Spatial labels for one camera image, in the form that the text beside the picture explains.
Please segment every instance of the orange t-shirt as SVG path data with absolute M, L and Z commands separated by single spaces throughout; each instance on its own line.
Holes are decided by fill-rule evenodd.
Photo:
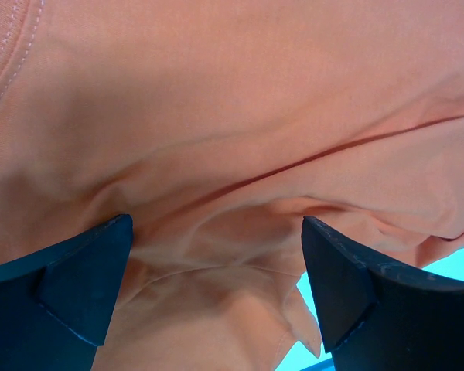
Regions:
M 269 370 L 304 215 L 464 247 L 464 1 L 0 0 L 0 264 L 135 221 L 94 369 Z

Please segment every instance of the black object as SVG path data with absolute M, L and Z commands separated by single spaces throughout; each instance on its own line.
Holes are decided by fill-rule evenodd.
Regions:
M 103 345 L 132 244 L 117 216 L 0 265 L 0 371 L 84 371 Z
M 327 359 L 326 361 L 316 363 L 314 366 L 310 366 L 302 371 L 335 371 L 333 359 Z
M 464 282 L 304 219 L 302 249 L 336 371 L 464 371 Z

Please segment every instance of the stitching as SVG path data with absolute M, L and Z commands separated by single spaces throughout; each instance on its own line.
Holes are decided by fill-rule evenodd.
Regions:
M 12 27 L 14 26 L 15 13 L 17 12 L 18 3 L 19 3 L 19 0 L 15 0 L 14 7 L 12 8 L 12 13 L 10 15 L 10 23 L 9 23 L 9 27 L 7 28 L 7 33 L 5 34 L 5 37 L 2 39 L 2 43 L 0 45 L 0 58 L 2 57 L 2 54 L 5 51 L 5 45 L 10 40 L 10 36 L 12 36 Z
M 34 28 L 32 29 L 31 39 L 30 39 L 30 41 L 29 41 L 29 43 L 28 43 L 28 45 L 26 47 L 26 51 L 24 52 L 24 56 L 20 60 L 19 65 L 17 66 L 14 74 L 9 79 L 9 81 L 7 82 L 5 87 L 3 88 L 2 92 L 0 93 L 0 98 L 3 97 L 3 95 L 7 91 L 7 88 L 10 86 L 10 83 L 17 76 L 17 73 L 19 73 L 19 71 L 21 70 L 22 65 L 24 64 L 24 62 L 26 61 L 27 56 L 29 55 L 29 51 L 31 50 L 32 43 L 34 42 L 34 39 L 36 37 L 36 31 L 38 30 L 39 19 L 41 18 L 41 14 L 43 13 L 43 7 L 44 6 L 45 6 L 45 0 L 40 0 L 39 9 L 38 9 L 38 15 L 36 16 L 35 25 L 34 25 Z
M 289 276 L 289 277 L 298 277 L 295 274 L 289 274 L 289 273 L 284 273 L 284 272 L 280 272 L 280 271 L 274 271 L 274 270 L 271 270 L 271 269 L 268 269 L 268 268 L 263 268 L 263 267 L 254 267 L 254 266 L 249 266 L 249 265 L 237 265 L 237 266 L 234 266 L 234 265 L 217 265 L 215 267 L 185 269 L 185 270 L 182 270 L 182 271 L 177 271 L 177 272 L 165 274 L 165 275 L 163 275 L 161 277 L 155 278 L 154 280 L 148 281 L 147 283 L 144 284 L 143 288 L 145 288 L 149 284 L 154 284 L 155 282 L 158 282 L 160 280 L 164 280 L 166 278 L 170 278 L 170 277 L 173 277 L 173 276 L 177 276 L 179 274 L 193 273 L 193 272 L 198 272 L 198 271 L 208 271 L 208 270 L 212 270 L 212 269 L 222 269 L 222 268 L 250 268 L 250 269 L 258 269 L 260 271 L 266 271 L 266 272 L 270 272 L 270 273 L 283 274 L 283 275 Z
M 274 369 L 273 365 L 277 362 L 278 354 L 280 353 L 280 346 L 283 344 L 283 342 L 285 340 L 285 337 L 287 336 L 288 333 L 290 333 L 289 330 L 284 332 L 284 335 L 280 338 L 280 341 L 278 342 L 278 345 L 277 345 L 277 350 L 275 350 L 275 355 L 273 356 L 273 360 L 272 360 L 272 364 L 270 366 L 270 369 Z

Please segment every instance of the orange fabric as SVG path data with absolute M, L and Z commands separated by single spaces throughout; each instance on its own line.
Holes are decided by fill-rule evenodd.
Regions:
M 118 213 L 95 370 L 318 352 L 304 215 L 417 266 L 464 247 L 464 1 L 0 0 L 0 264 Z

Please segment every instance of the light blue background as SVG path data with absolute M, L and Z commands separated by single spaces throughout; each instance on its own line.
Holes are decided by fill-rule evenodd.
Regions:
M 464 281 L 464 249 L 459 250 L 451 256 L 437 261 L 424 269 L 425 271 Z M 298 288 L 301 291 L 302 297 L 305 299 L 309 309 L 316 317 L 315 303 L 312 299 L 307 274 L 302 275 L 301 280 L 298 283 Z M 297 342 L 284 358 L 281 365 L 277 368 L 277 371 L 299 371 L 328 358 L 330 358 L 330 355 L 325 354 L 323 348 L 321 357 L 316 359 L 315 356 L 308 352 L 308 350 L 300 342 Z

